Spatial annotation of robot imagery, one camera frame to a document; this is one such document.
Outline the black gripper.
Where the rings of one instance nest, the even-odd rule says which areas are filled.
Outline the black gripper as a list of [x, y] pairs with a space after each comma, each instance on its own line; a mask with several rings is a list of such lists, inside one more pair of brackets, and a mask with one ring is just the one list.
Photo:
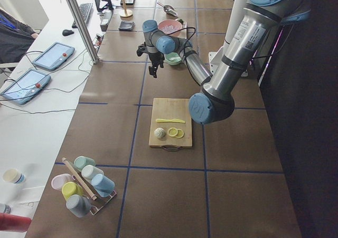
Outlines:
[[148, 67], [149, 74], [153, 78], [157, 78], [157, 68], [163, 68], [164, 65], [164, 54], [161, 52], [156, 52], [156, 53], [149, 53], [148, 54], [149, 59], [151, 61], [151, 66]]

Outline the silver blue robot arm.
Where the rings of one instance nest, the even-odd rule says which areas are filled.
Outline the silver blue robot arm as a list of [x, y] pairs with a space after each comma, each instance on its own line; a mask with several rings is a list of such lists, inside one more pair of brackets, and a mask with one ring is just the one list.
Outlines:
[[200, 124], [227, 119], [234, 111], [232, 89], [247, 69], [257, 48], [271, 28], [308, 18], [311, 0], [234, 0], [223, 55], [215, 72], [210, 72], [188, 40], [159, 30], [155, 20], [143, 23], [145, 42], [137, 55], [147, 53], [152, 65], [149, 73], [163, 67], [166, 54], [177, 53], [201, 91], [190, 97], [191, 118]]

